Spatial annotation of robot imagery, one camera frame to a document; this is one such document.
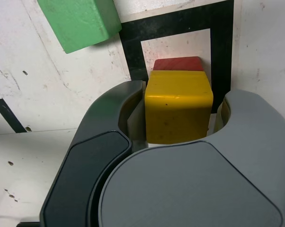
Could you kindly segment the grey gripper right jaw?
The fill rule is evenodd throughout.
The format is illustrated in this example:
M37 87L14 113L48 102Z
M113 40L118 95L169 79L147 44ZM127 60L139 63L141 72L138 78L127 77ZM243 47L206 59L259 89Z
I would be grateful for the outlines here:
M261 96L226 94L223 127L123 160L100 196L101 227L285 226L285 119Z

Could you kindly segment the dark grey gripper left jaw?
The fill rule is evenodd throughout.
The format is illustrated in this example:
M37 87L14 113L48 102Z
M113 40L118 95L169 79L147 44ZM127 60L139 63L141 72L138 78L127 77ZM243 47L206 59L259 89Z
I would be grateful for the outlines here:
M96 227L98 202L112 170L132 152L127 121L145 82L121 83L85 113L40 212L43 227Z

